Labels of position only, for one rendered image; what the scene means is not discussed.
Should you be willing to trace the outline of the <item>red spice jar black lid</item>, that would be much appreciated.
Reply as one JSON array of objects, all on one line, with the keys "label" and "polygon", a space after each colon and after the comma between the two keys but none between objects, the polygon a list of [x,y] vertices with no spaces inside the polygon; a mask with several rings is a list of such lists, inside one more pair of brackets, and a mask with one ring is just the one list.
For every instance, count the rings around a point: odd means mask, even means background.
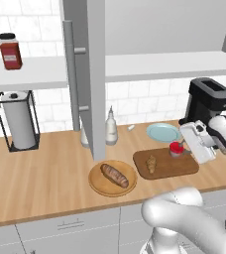
[{"label": "red spice jar black lid", "polygon": [[20,69],[23,65],[19,42],[14,33],[0,34],[0,52],[7,70]]}]

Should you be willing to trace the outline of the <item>white squeeze bottle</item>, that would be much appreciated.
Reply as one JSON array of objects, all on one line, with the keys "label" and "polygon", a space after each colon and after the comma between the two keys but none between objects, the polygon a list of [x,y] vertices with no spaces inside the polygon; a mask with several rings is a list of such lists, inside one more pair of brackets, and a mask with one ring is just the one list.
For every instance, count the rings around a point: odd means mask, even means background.
[{"label": "white squeeze bottle", "polygon": [[108,118],[105,122],[105,140],[106,144],[113,146],[118,141],[118,132],[116,120],[114,119],[113,109],[110,109],[108,112]]}]

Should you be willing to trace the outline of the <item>round wooden plate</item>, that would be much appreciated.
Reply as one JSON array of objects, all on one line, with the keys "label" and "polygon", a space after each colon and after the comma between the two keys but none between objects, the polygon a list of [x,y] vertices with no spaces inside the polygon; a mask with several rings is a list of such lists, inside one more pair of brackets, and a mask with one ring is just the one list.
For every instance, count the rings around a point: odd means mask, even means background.
[{"label": "round wooden plate", "polygon": [[[109,180],[101,171],[101,165],[103,163],[113,167],[124,175],[129,182],[128,186],[122,188]],[[130,165],[115,160],[104,161],[103,163],[95,165],[88,175],[88,182],[96,192],[105,196],[116,197],[127,194],[134,189],[137,184],[137,174]]]}]

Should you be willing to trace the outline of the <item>brown wooden cutting board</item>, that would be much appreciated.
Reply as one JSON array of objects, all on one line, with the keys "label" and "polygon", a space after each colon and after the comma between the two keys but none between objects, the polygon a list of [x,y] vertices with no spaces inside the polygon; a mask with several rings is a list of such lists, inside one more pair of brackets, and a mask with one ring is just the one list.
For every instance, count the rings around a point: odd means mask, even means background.
[{"label": "brown wooden cutting board", "polygon": [[[151,174],[147,161],[153,156],[156,158],[155,171]],[[158,180],[183,175],[195,174],[199,170],[199,165],[191,155],[181,155],[172,157],[168,148],[138,151],[133,155],[133,160],[137,170],[145,180]]]}]

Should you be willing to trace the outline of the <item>grey drawer front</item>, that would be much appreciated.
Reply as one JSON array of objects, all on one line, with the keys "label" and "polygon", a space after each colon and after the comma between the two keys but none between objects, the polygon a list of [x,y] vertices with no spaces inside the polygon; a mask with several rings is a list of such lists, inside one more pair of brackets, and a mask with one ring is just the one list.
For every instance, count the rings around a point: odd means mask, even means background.
[{"label": "grey drawer front", "polygon": [[[119,208],[17,224],[27,254],[118,254]],[[84,221],[83,227],[57,230]]]}]

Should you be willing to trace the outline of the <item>light blue plate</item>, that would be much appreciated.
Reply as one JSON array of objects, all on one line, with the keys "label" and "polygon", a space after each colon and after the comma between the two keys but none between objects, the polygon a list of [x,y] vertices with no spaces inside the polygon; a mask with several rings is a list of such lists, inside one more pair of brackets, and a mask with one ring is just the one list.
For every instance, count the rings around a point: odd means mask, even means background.
[{"label": "light blue plate", "polygon": [[158,142],[171,143],[181,138],[179,130],[167,123],[155,123],[147,127],[147,135]]}]

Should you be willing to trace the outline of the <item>white cabinet shelf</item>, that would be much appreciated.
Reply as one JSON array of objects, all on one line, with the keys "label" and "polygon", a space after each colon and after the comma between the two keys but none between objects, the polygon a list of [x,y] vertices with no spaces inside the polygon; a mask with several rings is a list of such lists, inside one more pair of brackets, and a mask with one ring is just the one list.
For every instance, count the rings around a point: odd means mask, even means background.
[{"label": "white cabinet shelf", "polygon": [[[120,55],[105,58],[107,82],[226,75],[226,53],[194,52]],[[0,91],[66,87],[63,57],[25,58],[23,66],[7,70],[0,60]]]}]

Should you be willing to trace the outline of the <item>golden croissant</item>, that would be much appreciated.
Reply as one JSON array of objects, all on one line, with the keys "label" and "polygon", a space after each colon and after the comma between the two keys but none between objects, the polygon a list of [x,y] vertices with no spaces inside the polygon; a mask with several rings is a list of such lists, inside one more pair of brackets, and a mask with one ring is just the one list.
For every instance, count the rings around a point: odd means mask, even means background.
[{"label": "golden croissant", "polygon": [[153,174],[155,172],[156,166],[157,166],[157,160],[154,156],[150,156],[149,159],[146,161],[147,168],[149,170],[150,174]]}]

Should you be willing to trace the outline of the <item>white paper towel roll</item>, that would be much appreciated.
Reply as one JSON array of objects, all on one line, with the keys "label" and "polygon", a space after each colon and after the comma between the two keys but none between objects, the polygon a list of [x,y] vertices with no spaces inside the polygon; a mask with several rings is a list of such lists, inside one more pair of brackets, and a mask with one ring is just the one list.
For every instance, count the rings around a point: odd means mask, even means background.
[{"label": "white paper towel roll", "polygon": [[20,150],[36,144],[26,97],[26,92],[17,91],[5,93],[1,98],[14,146]]}]

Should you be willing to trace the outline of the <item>black toaster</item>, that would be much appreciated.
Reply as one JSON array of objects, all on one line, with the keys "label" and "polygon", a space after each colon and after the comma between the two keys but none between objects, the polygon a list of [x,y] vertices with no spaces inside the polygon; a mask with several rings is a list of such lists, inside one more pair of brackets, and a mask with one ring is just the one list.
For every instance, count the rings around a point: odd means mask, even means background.
[{"label": "black toaster", "polygon": [[178,120],[180,125],[200,120],[208,121],[226,111],[226,87],[210,77],[195,78],[190,82],[185,115]]}]

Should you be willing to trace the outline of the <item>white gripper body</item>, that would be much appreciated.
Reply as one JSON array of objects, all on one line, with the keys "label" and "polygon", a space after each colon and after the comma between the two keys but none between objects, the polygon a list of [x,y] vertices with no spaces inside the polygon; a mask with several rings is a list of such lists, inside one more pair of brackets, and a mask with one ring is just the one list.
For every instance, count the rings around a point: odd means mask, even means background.
[{"label": "white gripper body", "polygon": [[213,149],[215,142],[206,131],[204,123],[200,120],[188,122],[181,125],[179,131],[199,164],[205,164],[216,159],[216,152]]}]

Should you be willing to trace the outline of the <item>brown baguette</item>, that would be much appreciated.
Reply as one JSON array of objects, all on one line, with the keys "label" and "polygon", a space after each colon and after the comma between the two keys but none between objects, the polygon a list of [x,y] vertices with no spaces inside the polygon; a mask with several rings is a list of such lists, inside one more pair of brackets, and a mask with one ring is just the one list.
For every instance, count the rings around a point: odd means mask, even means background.
[{"label": "brown baguette", "polygon": [[108,164],[102,164],[100,166],[100,170],[103,176],[107,178],[110,182],[112,182],[113,184],[123,189],[126,189],[129,186],[128,179],[114,167]]}]

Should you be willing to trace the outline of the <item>red jam jar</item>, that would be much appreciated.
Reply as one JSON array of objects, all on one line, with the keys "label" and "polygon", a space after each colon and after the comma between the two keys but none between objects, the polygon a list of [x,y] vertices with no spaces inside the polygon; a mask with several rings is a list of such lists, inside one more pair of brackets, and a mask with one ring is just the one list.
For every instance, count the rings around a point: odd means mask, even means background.
[{"label": "red jam jar", "polygon": [[172,142],[169,145],[169,153],[172,157],[179,157],[184,151],[183,145],[178,142]]}]

